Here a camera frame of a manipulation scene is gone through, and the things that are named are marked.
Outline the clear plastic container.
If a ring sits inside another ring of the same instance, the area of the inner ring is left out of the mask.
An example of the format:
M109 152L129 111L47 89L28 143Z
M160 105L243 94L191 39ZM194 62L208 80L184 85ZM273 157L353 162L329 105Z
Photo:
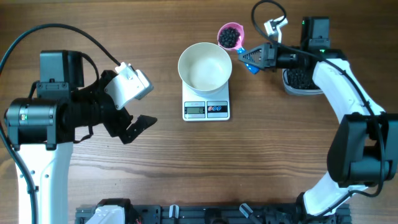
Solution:
M285 92L289 95L294 95L294 96L312 96L312 95L322 95L323 92L321 89L317 89L317 90L303 90L303 89L296 89L291 87L288 84L287 81L287 70L283 69L282 70L282 81L284 84L284 89Z

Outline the black beans in scoop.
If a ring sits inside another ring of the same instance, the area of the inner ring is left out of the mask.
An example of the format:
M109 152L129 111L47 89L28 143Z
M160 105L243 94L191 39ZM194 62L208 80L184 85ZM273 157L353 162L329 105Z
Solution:
M233 27L228 27L221 31L221 34L218 37L218 42L224 48L230 49L236 46L239 36L240 33L237 29Z

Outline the pink scoop with blue handle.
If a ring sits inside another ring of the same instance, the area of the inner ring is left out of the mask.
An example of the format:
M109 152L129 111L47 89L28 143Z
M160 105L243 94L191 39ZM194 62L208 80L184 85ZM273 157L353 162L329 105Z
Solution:
M235 50L238 55L241 54L241 53L244 53L246 51L245 48L243 47L243 43L244 43L244 27L241 24L238 24L237 22L229 22L229 23L226 23L225 25L223 25L220 28L220 30L218 31L217 41L218 41L219 35L221 34L221 31L223 29L225 29L225 28L228 28L228 27L233 27L233 28L237 29L238 32L240 33L239 39L238 39L238 41L236 43L236 46L233 47L233 48L227 49L227 48L224 48L219 42L218 42L218 45L220 47L224 48L227 51Z

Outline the white bowl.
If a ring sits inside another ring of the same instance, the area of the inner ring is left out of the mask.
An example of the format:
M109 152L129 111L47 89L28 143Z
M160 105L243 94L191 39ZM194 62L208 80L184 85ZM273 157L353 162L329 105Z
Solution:
M182 83L199 95L220 90L232 74L229 54L219 45L200 42L186 48L177 64Z

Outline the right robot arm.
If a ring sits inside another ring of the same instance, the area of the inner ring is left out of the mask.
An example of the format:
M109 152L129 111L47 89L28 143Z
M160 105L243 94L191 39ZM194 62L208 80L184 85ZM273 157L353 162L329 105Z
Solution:
M386 113L365 92L344 53L331 49L326 17L307 17L302 44L288 47L274 40L286 19L265 23L267 43L239 54L239 61L260 70L296 68L310 76L326 96L340 124L327 155L327 173L303 193L303 217L321 219L354 195L376 197L397 172L397 115Z

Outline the white digital kitchen scale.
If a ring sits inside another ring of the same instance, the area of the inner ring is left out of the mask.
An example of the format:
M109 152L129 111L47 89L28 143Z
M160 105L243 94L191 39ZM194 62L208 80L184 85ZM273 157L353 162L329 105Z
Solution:
M209 95L199 95L186 84L182 84L182 118L184 121L227 121L230 116L228 83Z

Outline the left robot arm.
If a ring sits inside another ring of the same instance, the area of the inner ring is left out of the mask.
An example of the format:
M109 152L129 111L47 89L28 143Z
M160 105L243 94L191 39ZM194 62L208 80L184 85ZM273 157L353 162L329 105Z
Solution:
M96 73L84 84L87 54L70 50L40 53L40 78L30 95L15 99L5 114L7 142L22 162L18 173L19 220L37 223L68 221L68 170L76 128L102 124L109 135L124 144L135 140L156 123L146 115L134 117L126 109L153 85L140 70L122 63L114 70Z

